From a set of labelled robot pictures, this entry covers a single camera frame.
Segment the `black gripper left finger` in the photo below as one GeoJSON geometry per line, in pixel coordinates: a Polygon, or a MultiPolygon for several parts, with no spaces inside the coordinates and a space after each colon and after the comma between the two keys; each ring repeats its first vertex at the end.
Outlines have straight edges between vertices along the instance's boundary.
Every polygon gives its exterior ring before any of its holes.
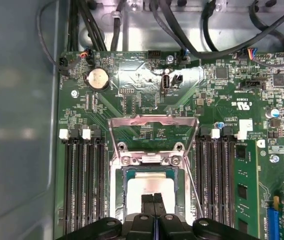
{"type": "Polygon", "coordinates": [[[141,196],[141,213],[128,215],[124,222],[105,217],[66,235],[68,240],[153,240],[154,196],[141,196]]]}

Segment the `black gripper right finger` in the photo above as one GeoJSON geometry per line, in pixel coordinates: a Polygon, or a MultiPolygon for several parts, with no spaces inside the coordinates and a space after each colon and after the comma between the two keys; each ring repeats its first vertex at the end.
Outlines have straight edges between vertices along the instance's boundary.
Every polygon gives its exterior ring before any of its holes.
{"type": "Polygon", "coordinates": [[[154,194],[154,210],[158,214],[161,240],[255,240],[254,236],[209,218],[199,218],[192,225],[173,213],[166,213],[160,193],[154,194]]]}

